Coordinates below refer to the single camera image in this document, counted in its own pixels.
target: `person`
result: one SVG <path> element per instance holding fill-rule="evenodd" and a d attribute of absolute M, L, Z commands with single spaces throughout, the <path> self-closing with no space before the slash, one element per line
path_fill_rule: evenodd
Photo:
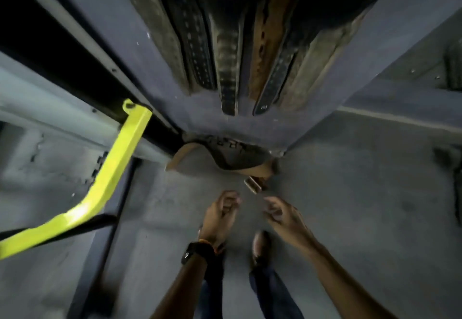
<path fill-rule="evenodd" d="M 396 318 L 361 287 L 316 240 L 301 213 L 279 197 L 268 196 L 264 211 L 282 240 L 296 247 L 314 267 L 319 281 L 343 319 Z M 222 319 L 222 280 L 225 240 L 242 200 L 224 191 L 207 209 L 199 241 L 189 244 L 183 267 L 151 319 L 193 318 L 196 306 L 202 319 Z M 252 245 L 250 285 L 265 319 L 301 319 L 302 312 L 271 267 L 271 238 L 257 232 Z"/>

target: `hand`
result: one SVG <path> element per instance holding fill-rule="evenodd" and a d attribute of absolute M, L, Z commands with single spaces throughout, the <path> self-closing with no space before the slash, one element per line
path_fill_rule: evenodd
<path fill-rule="evenodd" d="M 241 202 L 236 191 L 223 191 L 207 208 L 199 239 L 207 240 L 213 247 L 220 246 L 228 237 Z"/>
<path fill-rule="evenodd" d="M 300 250 L 311 249 L 317 244 L 298 209 L 276 196 L 268 196 L 264 199 L 269 205 L 269 211 L 264 212 L 264 215 L 282 240 Z"/>

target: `yellow handrail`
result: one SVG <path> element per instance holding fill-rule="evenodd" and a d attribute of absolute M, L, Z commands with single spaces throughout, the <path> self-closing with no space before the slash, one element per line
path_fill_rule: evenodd
<path fill-rule="evenodd" d="M 75 228 L 101 211 L 114 193 L 152 115 L 149 109 L 135 105 L 129 99 L 124 101 L 123 109 L 127 112 L 128 118 L 84 199 L 66 213 L 57 215 L 40 226 L 23 230 L 0 241 L 0 259 L 27 250 Z"/>

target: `leg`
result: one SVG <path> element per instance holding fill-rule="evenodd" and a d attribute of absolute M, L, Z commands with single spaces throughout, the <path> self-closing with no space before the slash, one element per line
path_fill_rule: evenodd
<path fill-rule="evenodd" d="M 225 252 L 223 251 L 218 255 L 216 263 L 207 268 L 194 318 L 223 319 L 221 305 L 223 297 L 224 259 Z"/>
<path fill-rule="evenodd" d="M 268 232 L 257 233 L 253 244 L 254 268 L 249 278 L 263 315 L 266 319 L 303 319 L 281 278 L 269 266 L 270 250 Z"/>

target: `smartwatch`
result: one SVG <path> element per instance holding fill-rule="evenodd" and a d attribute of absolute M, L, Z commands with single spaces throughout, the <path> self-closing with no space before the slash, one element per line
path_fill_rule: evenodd
<path fill-rule="evenodd" d="M 184 252 L 181 259 L 181 264 L 185 265 L 186 262 L 196 253 L 205 259 L 207 264 L 211 264 L 215 260 L 215 250 L 213 247 L 205 242 L 191 242 Z"/>

